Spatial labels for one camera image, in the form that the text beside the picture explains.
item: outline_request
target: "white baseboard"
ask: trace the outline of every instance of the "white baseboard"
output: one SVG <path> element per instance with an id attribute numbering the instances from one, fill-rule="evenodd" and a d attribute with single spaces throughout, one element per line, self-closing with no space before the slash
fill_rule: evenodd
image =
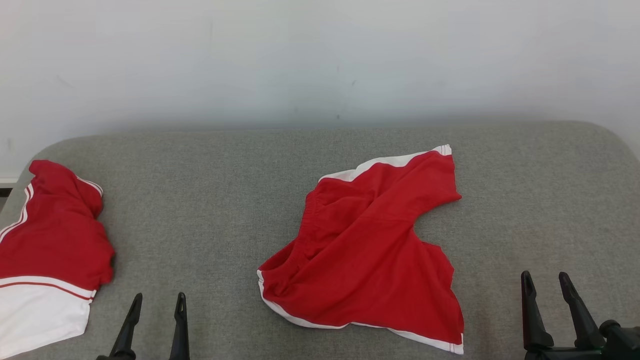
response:
<path id="1" fill-rule="evenodd" d="M 0 177 L 0 189 L 13 189 L 15 187 L 15 183 L 17 182 L 17 177 Z"/>

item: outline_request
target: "white wall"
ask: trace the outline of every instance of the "white wall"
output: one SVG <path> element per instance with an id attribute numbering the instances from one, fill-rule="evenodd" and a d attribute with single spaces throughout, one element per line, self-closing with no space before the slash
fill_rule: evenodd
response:
<path id="1" fill-rule="evenodd" d="M 476 114 L 596 122 L 640 154 L 638 19 L 637 0 L 2 0 L 0 178 L 108 131 Z"/>

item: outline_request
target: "clothing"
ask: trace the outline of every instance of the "clothing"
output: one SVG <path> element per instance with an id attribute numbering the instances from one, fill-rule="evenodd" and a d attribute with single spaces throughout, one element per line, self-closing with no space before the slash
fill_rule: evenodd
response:
<path id="1" fill-rule="evenodd" d="M 20 218 L 0 231 L 0 359 L 84 333 L 113 272 L 102 188 L 47 160 L 29 171 Z"/>
<path id="2" fill-rule="evenodd" d="M 460 198 L 448 145 L 322 177 L 298 236 L 258 269 L 262 299 L 300 326 L 384 327 L 462 354 L 454 269 L 413 231 L 421 214 Z"/>

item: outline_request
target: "gray fabric surface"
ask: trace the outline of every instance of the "gray fabric surface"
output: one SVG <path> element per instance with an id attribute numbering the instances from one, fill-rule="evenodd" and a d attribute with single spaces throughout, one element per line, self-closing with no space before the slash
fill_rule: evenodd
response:
<path id="1" fill-rule="evenodd" d="M 78 138 L 36 158 L 105 192 L 99 220 L 115 278 L 86 333 L 16 359 L 95 359 L 110 351 L 144 294 L 134 350 L 168 358 L 178 291 L 187 295 L 192 359 L 458 359 L 383 329 L 295 326 L 260 299 L 256 268 L 291 241 L 304 198 L 325 174 L 451 144 L 463 198 L 420 217 L 456 272 L 464 359 L 521 359 L 520 272 L 531 271 L 547 331 L 575 335 L 557 274 L 598 324 L 640 325 L 640 166 L 612 133 L 575 122 L 418 129 L 156 133 Z M 30 179 L 22 174 L 18 189 Z M 24 202 L 14 191 L 0 227 Z"/>

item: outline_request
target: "red fabric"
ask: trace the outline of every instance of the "red fabric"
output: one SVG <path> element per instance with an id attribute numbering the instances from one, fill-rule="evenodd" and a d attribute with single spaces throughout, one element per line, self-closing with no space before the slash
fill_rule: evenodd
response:
<path id="1" fill-rule="evenodd" d="M 377 163 L 353 181 L 323 178 L 307 195 L 298 237 L 259 270 L 263 297 L 318 325 L 351 322 L 462 344 L 453 267 L 413 225 L 460 199 L 452 157 Z"/>
<path id="2" fill-rule="evenodd" d="M 0 242 L 0 279 L 43 276 L 97 290 L 111 281 L 114 251 L 104 227 L 100 192 L 71 170 L 47 160 L 29 167 L 35 175 L 27 219 L 6 228 Z"/>

